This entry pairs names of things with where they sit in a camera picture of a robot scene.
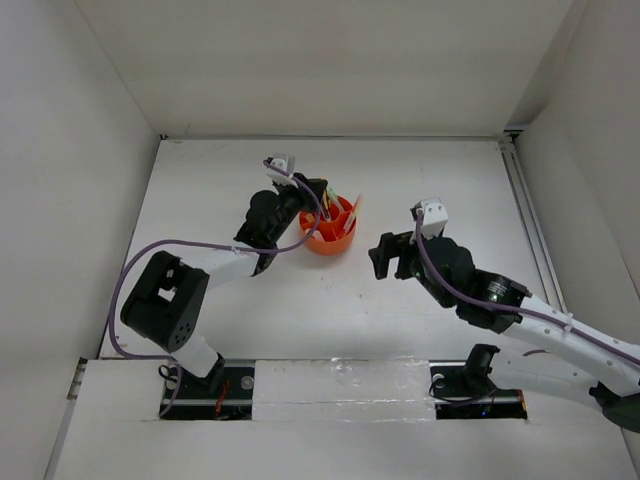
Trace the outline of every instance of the white panel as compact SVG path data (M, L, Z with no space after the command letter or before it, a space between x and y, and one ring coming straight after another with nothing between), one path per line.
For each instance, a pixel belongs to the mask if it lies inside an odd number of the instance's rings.
M562 71L567 49L589 0L573 0L536 72L529 81L509 124L527 125L547 106Z
M2 478L44 477L76 364L72 358L0 363Z
M639 20L635 0L590 2L551 105L518 141L568 306L636 343ZM637 462L640 437L627 438Z
M2 2L0 64L2 358L91 357L156 140L71 0Z
M90 363L56 480L636 478L618 428L588 409L556 422L570 402L533 397L542 422L162 421L156 367Z
M79 0L158 133L494 134L571 0Z
M261 162L275 151L295 154L300 172L327 178L347 198L363 194L355 240L339 257L320 257L306 248L279 255L263 274L208 292L197 329L223 356L442 359L466 358L475 343L527 348L469 326L418 282L395 280L395 270L376 280L367 254L381 234L414 228L409 209L417 201L439 196L449 213L447 234L471 250L479 268L501 272L540 294L495 141L164 141L130 256L163 238L228 244L251 196L270 188ZM299 238L299 227L292 225L279 243ZM119 308L149 256L131 271ZM117 332L131 352L160 352L119 319ZM114 355L108 340L101 353Z

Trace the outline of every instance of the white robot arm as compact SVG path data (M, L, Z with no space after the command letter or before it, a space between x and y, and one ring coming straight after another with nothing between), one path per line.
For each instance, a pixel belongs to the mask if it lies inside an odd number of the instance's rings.
M439 199L419 202L412 214L414 231L384 234L369 251L376 277L385 278L389 259L399 257L396 278L417 279L471 325L551 354L514 358L496 346L476 345L463 370L466 387L478 397L521 389L570 399L640 432L640 346L555 310L509 278L476 269L471 253L443 235L448 216Z
M317 211L318 199L327 188L326 180L294 173L294 162L285 154L265 160L277 193L262 190L253 195L234 246L198 244L207 248L183 258L166 251L155 253L120 312L125 325L161 347L210 393L219 390L224 358L194 333L206 292L262 273L277 253L301 244L278 249L276 242L301 211Z

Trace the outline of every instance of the cable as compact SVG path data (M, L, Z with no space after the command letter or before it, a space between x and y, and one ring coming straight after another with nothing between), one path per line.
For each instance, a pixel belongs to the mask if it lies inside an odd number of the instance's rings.
M434 387L434 385L432 383L431 386L429 387L429 396L430 397L435 398L436 400L441 400L443 402L447 402L447 405L449 405L450 407L455 407L455 408L467 407L469 405L473 405L473 404L479 402L480 400L484 400L485 398L490 397L492 395L495 395L497 393L497 390L494 388L489 393L487 393L486 395L482 395L482 396L479 396L479 397L468 398L467 400L450 400L450 399L444 398L444 397L437 397L435 395L434 389L435 389L435 387Z
M111 345L113 346L113 349L120 356L122 356L127 360L169 360L172 363L174 363L177 367L178 378L176 380L176 387L173 391L173 394L171 395L171 399L169 400L168 405L164 410L162 410L162 412L160 412L160 417L165 415L171 409L171 407L175 402L176 397L178 396L178 390L180 389L180 384L182 382L182 373L183 373L182 367L180 366L179 363L176 362L176 360L171 355L138 355L134 353L129 353L120 346L120 344L118 343L118 338L116 336L116 309L118 306L118 297L120 296L120 291L122 290L124 281L127 278L127 275L129 274L129 272L131 272L131 269L134 267L134 265L138 263L138 261L145 254L163 245L182 245L187 247L209 248L213 250L239 251L239 252L266 254L266 255L272 255L272 254L277 255L278 253L290 252L291 250L295 250L296 248L303 245L309 238L313 236L313 234L318 228L318 224L320 223L320 213L322 212L322 205L320 204L320 199L318 199L315 192L309 186L305 185L301 180L299 180L295 176L290 175L284 170L274 167L269 163L268 160L265 160L263 164L268 169L271 169L279 173L280 175L284 175L285 177L290 178L294 182L296 182L296 184L300 188L305 190L311 196L314 203L316 204L316 221L313 227L311 228L311 230L309 230L307 234L300 241L294 243L293 245L289 245L288 247L264 249L264 248L251 248L251 247L234 247L231 245L218 245L215 243L206 243L206 242L191 242L188 240L176 240L176 239L158 240L157 242L150 243L149 245L144 247L142 250L136 253L131 258L131 260L129 260L125 264L124 268L122 269L122 272L120 273L120 276L118 277L118 280L116 281L116 285L113 288L113 293L111 295L111 302L109 303L109 313L107 315L107 331L109 333L109 340L111 341Z
M546 350L542 350L541 348L536 348L535 350L529 350L528 352L524 352L522 354L523 357L528 357L530 355L537 355L538 353L549 353Z
M440 275L440 272L438 271L438 269L435 267L435 265L433 264L433 262L431 261L431 258L429 258L429 254L427 253L427 249L424 247L424 243L421 241L422 239L422 224L424 222L424 211L422 209L418 209L417 211L417 218L416 218L416 230L415 230L415 236L416 236L416 242L418 244L418 250L420 251L420 256L422 257L422 261L425 263L425 265L427 266L427 268L429 269L429 273L436 279L436 281L447 291L449 292L451 295L453 295L454 297L456 297L459 300L462 300L463 302L469 303L471 305L475 305L476 307L481 307L481 308L485 308L487 310L491 310L491 311L501 311L501 312L511 312L511 313L521 313L524 315L529 315L530 317L535 317L535 318L539 318L540 320L544 320L546 322L549 322L557 327L560 327L562 329L564 329L567 324L564 323L562 320L558 320L557 318L554 318L550 315L546 315L544 313L541 312L536 312L535 310L530 310L528 308L521 308L521 307L512 307L511 305L501 305L499 303L491 303L491 302L484 302L482 300L477 300L475 298L469 297L468 295L465 295L464 293L456 290L455 288L453 288L443 277L442 275ZM613 355L616 355L620 358L623 358L624 360L633 363L634 365L640 366L640 359L629 355L626 352L623 352L621 350L618 350L615 347L612 347L610 345L607 345L606 343L604 343L603 341L595 338L592 335L589 335L586 332L583 332L582 330L579 330L577 328L572 328L571 329L571 334L576 335L580 338L582 338L583 340L586 340L587 342L600 347L601 349L605 350L606 352L609 352Z

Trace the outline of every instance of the white wall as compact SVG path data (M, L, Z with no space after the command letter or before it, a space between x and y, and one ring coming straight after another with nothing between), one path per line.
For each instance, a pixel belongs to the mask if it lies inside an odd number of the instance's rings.
M567 304L636 343L639 27L637 0L592 0L551 104L517 142ZM640 436L627 439L640 459Z
M72 0L0 0L0 465L41 479L157 141Z
M500 133L571 3L78 0L174 136Z

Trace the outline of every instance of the red wire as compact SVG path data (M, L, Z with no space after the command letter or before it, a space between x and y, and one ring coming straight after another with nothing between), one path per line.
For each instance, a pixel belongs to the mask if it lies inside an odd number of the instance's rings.
M225 397L229 393L230 385L231 385L231 382L229 380L224 382L224 384L222 385L222 393L220 394L220 396L218 397L218 400L216 401L216 414L213 418L218 418L218 416L220 415L220 411L222 410L222 402L224 402Z

